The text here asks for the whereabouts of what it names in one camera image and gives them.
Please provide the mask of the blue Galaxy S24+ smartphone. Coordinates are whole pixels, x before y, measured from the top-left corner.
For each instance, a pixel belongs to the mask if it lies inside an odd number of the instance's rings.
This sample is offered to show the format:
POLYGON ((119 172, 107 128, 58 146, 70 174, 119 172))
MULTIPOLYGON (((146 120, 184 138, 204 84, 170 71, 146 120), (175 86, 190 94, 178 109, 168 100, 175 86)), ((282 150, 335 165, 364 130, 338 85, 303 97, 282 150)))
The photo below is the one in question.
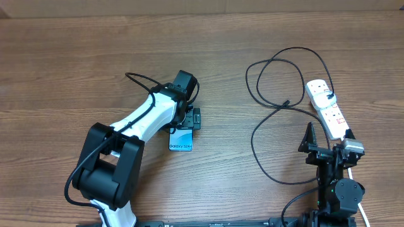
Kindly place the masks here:
POLYGON ((171 129, 169 149, 171 151, 191 151, 193 149, 193 131, 191 129, 171 129))

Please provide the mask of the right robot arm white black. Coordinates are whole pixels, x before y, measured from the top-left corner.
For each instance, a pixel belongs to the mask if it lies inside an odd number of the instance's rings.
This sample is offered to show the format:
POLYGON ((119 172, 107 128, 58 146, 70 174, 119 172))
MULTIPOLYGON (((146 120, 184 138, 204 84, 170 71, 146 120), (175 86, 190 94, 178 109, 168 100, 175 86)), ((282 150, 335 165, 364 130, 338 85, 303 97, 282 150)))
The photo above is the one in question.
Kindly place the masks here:
POLYGON ((364 145, 347 129, 345 138, 332 149, 317 144, 313 123, 298 148, 307 153, 306 163, 317 166, 318 208, 305 212, 299 226, 355 226, 354 214, 365 194, 362 184, 345 178, 343 171, 354 167, 365 155, 364 145))

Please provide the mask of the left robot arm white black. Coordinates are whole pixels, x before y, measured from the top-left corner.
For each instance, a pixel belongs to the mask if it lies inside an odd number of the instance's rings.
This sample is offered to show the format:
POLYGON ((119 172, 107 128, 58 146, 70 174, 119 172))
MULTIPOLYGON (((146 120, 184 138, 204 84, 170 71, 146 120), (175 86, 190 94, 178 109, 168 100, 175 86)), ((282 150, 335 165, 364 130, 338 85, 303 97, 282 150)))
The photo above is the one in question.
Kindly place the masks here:
POLYGON ((65 199, 95 208, 99 226, 136 226, 130 200, 145 144, 163 130, 169 133, 171 151, 192 150, 193 132, 201 128, 201 111, 193 107, 199 89, 191 73, 179 71, 173 82, 148 88, 146 101, 124 119, 92 125, 66 181, 65 199))

